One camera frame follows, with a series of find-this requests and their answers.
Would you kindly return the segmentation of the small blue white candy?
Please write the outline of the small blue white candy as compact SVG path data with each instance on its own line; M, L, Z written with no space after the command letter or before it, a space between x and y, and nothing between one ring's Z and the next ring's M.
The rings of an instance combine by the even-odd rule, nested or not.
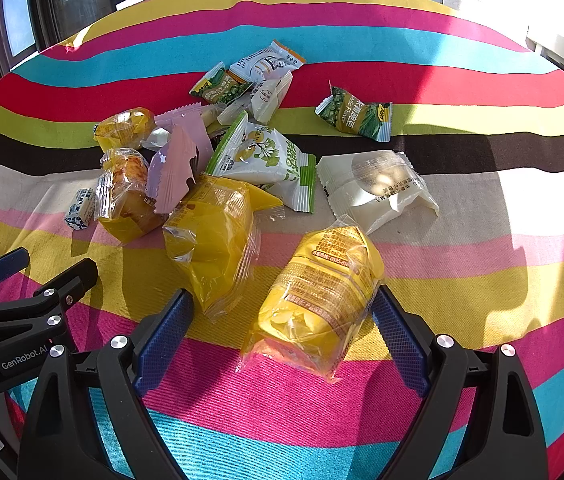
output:
M95 198L93 188L81 188L77 191L64 214L64 221L71 229L81 231L88 228L93 218Z

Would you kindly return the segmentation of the yellow muffin pack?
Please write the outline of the yellow muffin pack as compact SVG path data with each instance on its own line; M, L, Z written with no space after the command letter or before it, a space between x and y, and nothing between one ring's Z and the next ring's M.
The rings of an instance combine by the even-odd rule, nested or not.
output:
M122 244L160 228L166 214L156 214L148 196L148 163L132 148L112 148L101 159L96 181L94 218Z

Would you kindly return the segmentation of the yellow cake pack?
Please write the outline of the yellow cake pack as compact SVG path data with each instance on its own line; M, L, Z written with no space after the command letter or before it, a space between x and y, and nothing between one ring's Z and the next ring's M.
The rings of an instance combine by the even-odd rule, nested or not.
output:
M168 257L211 320L242 299L259 256L257 215L269 210L281 212L282 200L254 184L204 174L163 225Z
M145 107L133 107L96 124L93 140L104 152L115 148L136 150L155 128L155 116L150 110Z
M378 248L348 214L306 234L270 286L235 369L263 356L337 382L384 274Z

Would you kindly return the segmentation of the pink wafer wrapper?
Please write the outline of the pink wafer wrapper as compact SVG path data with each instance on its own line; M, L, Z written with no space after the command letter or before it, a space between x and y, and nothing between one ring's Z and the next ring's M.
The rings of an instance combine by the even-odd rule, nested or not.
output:
M156 214L170 214L195 183L197 148L180 126L171 130L169 141L148 166L148 197L155 200Z

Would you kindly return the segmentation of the yellow cake pack front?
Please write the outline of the yellow cake pack front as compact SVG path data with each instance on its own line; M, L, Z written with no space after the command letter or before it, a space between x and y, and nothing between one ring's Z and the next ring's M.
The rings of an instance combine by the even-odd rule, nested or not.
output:
M263 356L337 382L384 274L378 248L348 214L306 234L270 286L235 369Z

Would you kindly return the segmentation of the white green lemon snack bag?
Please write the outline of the white green lemon snack bag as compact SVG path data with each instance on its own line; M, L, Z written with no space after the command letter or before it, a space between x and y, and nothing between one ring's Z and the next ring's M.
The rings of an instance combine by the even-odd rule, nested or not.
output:
M255 124L241 112L222 136L205 171L241 180L280 198L296 212L314 212L316 156L304 153L275 128Z

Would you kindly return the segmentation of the green pea snack bag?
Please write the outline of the green pea snack bag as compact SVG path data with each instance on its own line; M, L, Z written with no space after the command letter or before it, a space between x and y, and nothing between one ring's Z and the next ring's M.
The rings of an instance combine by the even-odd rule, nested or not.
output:
M314 112L342 133L365 136L376 142L389 142L392 136L394 103L365 103L349 91L331 87Z
M189 91L209 104L229 105L250 90L253 84L232 73L224 65L217 63Z

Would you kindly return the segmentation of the translucent white pastry pack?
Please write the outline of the translucent white pastry pack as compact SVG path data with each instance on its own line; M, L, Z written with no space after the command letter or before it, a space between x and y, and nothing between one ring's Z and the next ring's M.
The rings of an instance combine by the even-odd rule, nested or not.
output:
M403 152L324 156L317 174L334 217L352 220L367 234L413 206L439 214L439 204Z

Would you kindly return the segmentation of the white red-logo pastry pack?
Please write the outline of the white red-logo pastry pack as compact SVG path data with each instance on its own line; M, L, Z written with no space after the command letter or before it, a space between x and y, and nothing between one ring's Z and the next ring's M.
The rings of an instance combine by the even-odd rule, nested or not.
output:
M217 116L217 122L228 126L239 114L247 112L247 115L258 124L268 125L288 93L292 80L293 74L287 72L279 79L268 79L253 84L250 90L224 108Z

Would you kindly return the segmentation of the white orange snack bag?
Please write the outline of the white orange snack bag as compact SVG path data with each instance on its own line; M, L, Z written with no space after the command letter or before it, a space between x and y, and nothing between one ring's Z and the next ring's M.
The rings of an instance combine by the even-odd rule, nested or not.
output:
M230 72L248 82L280 79L286 73L298 70L306 60L279 41L273 40L268 47L240 58L229 67Z

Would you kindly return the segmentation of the clear beige pastry pack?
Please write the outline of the clear beige pastry pack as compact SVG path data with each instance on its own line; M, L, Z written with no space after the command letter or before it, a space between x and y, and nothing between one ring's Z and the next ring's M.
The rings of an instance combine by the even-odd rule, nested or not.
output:
M141 142L142 148L157 152L170 140L171 133L164 128L154 128L148 136Z

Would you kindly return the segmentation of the striped colourful tablecloth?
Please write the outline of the striped colourful tablecloth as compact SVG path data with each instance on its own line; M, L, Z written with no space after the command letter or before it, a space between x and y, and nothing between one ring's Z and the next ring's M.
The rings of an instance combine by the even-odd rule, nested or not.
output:
M123 245L64 222L92 185L96 122L130 107L189 104L215 63L272 40L306 61L273 127L317 155L372 151L314 110L332 87L394 107L406 154L436 209L414 205L374 232L404 308L468 348L512 344L540 411L551 478L564 474L564 72L431 0L145 0L44 50L0 79L0 256L29 269L0 301L29 295L82 257L99 283L68 311L80 350L102 347L183 285L161 232ZM261 223L252 289L225 318L197 315L160 388L145 399L192 479L373 479L419 405L373 323L334 382L240 352L269 286L312 214Z

